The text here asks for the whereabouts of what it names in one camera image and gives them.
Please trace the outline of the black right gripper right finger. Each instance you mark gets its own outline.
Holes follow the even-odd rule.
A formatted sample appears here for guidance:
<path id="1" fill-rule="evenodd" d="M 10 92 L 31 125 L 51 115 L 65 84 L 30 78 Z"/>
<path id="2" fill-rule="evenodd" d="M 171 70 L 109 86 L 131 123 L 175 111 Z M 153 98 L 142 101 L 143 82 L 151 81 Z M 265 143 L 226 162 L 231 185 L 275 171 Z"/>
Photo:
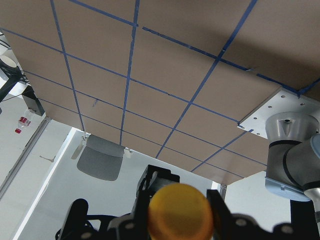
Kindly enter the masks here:
<path id="1" fill-rule="evenodd" d="M 206 191 L 206 198 L 209 201 L 213 218 L 213 239 L 230 240 L 232 235 L 230 232 L 232 223 L 231 212 L 217 190 L 208 189 Z"/>

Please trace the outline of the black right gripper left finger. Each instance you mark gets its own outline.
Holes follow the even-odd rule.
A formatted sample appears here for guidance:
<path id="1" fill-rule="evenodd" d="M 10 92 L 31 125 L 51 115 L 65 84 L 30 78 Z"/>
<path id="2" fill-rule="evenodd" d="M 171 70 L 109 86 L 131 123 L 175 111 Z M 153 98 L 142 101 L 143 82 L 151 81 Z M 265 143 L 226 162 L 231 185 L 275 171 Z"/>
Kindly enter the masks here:
<path id="1" fill-rule="evenodd" d="M 180 176 L 170 169 L 148 164 L 136 189 L 136 217 L 144 217 L 151 198 L 161 188 L 180 182 Z"/>

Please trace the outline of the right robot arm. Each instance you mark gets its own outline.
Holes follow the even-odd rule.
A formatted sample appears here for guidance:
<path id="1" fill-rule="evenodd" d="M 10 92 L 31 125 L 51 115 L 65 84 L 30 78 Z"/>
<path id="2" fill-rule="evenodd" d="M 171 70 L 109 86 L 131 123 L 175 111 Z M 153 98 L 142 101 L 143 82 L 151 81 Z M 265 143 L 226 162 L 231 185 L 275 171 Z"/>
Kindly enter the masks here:
<path id="1" fill-rule="evenodd" d="M 148 165 L 137 189 L 135 219 L 152 240 L 317 240 L 320 237 L 320 135 L 312 116 L 282 112 L 265 123 L 265 187 L 290 200 L 290 223 L 271 232 L 232 214 L 218 192 L 201 194 L 170 170 Z"/>

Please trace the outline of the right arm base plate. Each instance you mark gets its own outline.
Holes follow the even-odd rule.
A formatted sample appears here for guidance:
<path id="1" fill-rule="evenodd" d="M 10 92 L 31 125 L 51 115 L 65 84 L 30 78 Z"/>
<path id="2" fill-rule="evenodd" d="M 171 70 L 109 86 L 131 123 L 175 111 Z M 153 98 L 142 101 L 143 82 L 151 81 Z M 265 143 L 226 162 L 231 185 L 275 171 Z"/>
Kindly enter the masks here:
<path id="1" fill-rule="evenodd" d="M 320 130 L 320 102 L 279 88 L 245 116 L 238 127 L 275 142 L 303 142 Z"/>

